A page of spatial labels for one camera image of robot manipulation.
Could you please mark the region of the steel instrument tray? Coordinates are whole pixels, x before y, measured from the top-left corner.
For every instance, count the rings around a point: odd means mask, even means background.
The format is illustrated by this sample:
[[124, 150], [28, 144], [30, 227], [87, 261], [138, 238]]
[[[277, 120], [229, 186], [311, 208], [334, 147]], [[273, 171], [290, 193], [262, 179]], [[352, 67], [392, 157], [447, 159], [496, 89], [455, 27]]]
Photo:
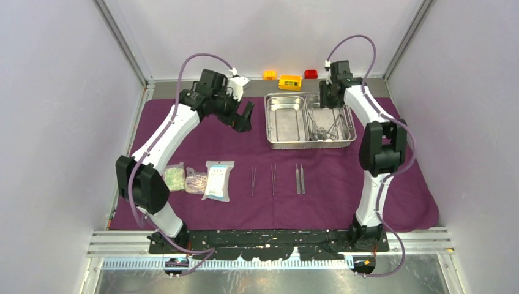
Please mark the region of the steel instrument tray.
[[[345, 148], [357, 138], [351, 110], [321, 108], [318, 92], [270, 93], [264, 97], [266, 135], [272, 149], [333, 149]], [[313, 141], [310, 138], [308, 111], [312, 110], [319, 127], [328, 129], [337, 115], [344, 115], [347, 124], [343, 140]]]

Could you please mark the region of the steel surgical forceps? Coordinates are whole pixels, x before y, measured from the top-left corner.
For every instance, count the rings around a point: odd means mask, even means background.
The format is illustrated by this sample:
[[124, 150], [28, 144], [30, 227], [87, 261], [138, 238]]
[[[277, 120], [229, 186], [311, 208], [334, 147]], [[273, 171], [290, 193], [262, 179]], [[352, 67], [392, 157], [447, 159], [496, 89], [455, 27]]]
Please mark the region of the steel surgical forceps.
[[331, 126], [325, 130], [325, 139], [328, 140], [343, 140], [346, 138], [345, 131], [347, 130], [346, 119], [344, 115], [337, 115]]

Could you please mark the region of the white sterile pouch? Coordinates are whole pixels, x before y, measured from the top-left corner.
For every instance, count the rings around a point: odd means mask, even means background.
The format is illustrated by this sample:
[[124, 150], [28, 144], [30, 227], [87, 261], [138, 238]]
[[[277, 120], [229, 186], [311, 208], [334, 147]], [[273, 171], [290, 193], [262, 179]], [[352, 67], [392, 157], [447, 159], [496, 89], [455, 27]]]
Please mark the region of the white sterile pouch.
[[207, 183], [202, 200], [229, 202], [228, 185], [234, 161], [207, 161]]

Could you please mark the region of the purple cloth wrap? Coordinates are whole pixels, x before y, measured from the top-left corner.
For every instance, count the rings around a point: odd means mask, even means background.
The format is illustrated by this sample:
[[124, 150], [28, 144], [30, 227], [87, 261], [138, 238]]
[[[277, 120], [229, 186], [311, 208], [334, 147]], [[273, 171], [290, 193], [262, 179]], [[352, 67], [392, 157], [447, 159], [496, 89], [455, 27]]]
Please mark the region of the purple cloth wrap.
[[[252, 130], [237, 133], [213, 116], [182, 142], [168, 164], [183, 162], [206, 172], [207, 161], [234, 161], [229, 202], [201, 200], [202, 195], [173, 192], [169, 203], [191, 230], [347, 229], [359, 206], [364, 171], [360, 138], [347, 148], [273, 150], [266, 137], [264, 98], [255, 104]], [[142, 146], [168, 114], [173, 100], [151, 100], [144, 106], [132, 152]], [[277, 164], [275, 195], [271, 165]], [[304, 168], [305, 194], [296, 193], [296, 163]], [[256, 168], [251, 197], [251, 167]], [[437, 226], [439, 210], [417, 162], [390, 184], [384, 220], [398, 231]]]

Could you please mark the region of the orange yellow toy block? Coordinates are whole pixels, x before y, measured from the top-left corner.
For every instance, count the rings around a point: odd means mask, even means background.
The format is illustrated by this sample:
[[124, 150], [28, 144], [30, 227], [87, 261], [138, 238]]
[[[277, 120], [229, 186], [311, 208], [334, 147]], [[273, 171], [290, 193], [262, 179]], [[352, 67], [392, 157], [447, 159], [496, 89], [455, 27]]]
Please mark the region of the orange yellow toy block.
[[278, 88], [284, 91], [301, 91], [303, 78], [300, 75], [281, 74]]

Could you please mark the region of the steel surgical scissors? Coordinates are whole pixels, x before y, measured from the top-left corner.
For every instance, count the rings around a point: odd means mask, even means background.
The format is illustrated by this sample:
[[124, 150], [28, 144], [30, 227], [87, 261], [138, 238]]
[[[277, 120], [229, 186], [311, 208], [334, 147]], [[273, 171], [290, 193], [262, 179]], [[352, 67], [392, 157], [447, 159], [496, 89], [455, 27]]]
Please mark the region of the steel surgical scissors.
[[324, 141], [328, 139], [328, 131], [323, 128], [319, 127], [314, 119], [313, 111], [308, 111], [308, 118], [310, 120], [309, 122], [309, 128], [310, 128], [310, 138], [313, 141]]

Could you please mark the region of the green packet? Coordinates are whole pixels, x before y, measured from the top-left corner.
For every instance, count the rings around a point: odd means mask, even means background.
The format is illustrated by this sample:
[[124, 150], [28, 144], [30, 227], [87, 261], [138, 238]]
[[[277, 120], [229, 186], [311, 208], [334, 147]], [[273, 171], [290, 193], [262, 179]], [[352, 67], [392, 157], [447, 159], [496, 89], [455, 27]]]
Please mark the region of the green packet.
[[163, 180], [170, 192], [185, 190], [185, 168], [184, 163], [167, 165], [163, 172]]

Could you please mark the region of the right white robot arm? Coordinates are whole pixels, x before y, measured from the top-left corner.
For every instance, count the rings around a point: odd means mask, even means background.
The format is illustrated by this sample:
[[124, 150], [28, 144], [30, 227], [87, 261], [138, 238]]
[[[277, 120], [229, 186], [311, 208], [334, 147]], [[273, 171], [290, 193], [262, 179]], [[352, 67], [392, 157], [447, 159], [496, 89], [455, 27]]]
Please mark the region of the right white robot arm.
[[348, 107], [362, 123], [359, 163], [364, 183], [359, 207], [348, 229], [348, 241], [366, 251], [383, 235], [383, 206], [394, 173], [406, 160], [407, 131], [371, 95], [362, 78], [355, 78], [349, 61], [325, 62], [327, 78], [319, 84], [323, 108]]

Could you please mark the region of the steel tweezers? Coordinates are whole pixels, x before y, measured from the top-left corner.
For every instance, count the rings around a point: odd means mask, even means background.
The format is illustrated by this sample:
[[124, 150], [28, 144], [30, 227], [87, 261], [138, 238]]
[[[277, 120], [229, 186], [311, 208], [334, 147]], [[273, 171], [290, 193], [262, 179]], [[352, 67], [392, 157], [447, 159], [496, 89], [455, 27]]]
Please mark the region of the steel tweezers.
[[255, 180], [256, 180], [256, 168], [251, 167], [251, 197], [254, 197], [255, 193]]
[[275, 181], [276, 181], [276, 173], [277, 173], [277, 164], [273, 163], [271, 165], [271, 184], [272, 184], [272, 195], [275, 195]]

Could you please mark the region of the pink clear packet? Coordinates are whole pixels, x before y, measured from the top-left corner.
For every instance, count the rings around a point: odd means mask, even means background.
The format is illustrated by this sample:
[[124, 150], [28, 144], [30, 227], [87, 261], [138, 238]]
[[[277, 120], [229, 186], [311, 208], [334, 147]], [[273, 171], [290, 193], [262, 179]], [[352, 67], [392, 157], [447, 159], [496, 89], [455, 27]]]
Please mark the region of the pink clear packet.
[[204, 194], [207, 179], [207, 173], [195, 171], [193, 168], [186, 168], [185, 191], [189, 194]]

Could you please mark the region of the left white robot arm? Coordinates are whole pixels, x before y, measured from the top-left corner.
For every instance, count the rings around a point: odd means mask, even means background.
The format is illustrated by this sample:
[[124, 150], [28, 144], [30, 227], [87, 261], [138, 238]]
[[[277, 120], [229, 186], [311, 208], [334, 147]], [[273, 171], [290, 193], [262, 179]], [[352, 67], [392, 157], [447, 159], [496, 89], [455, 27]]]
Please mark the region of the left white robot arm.
[[135, 219], [147, 216], [174, 254], [187, 248], [189, 234], [185, 222], [169, 203], [170, 190], [163, 179], [165, 168], [184, 141], [207, 116], [215, 116], [236, 132], [251, 130], [254, 104], [243, 114], [237, 111], [250, 79], [232, 70], [232, 77], [204, 69], [190, 89], [178, 89], [176, 100], [161, 125], [148, 141], [131, 156], [120, 156], [116, 163], [119, 195], [130, 203]]

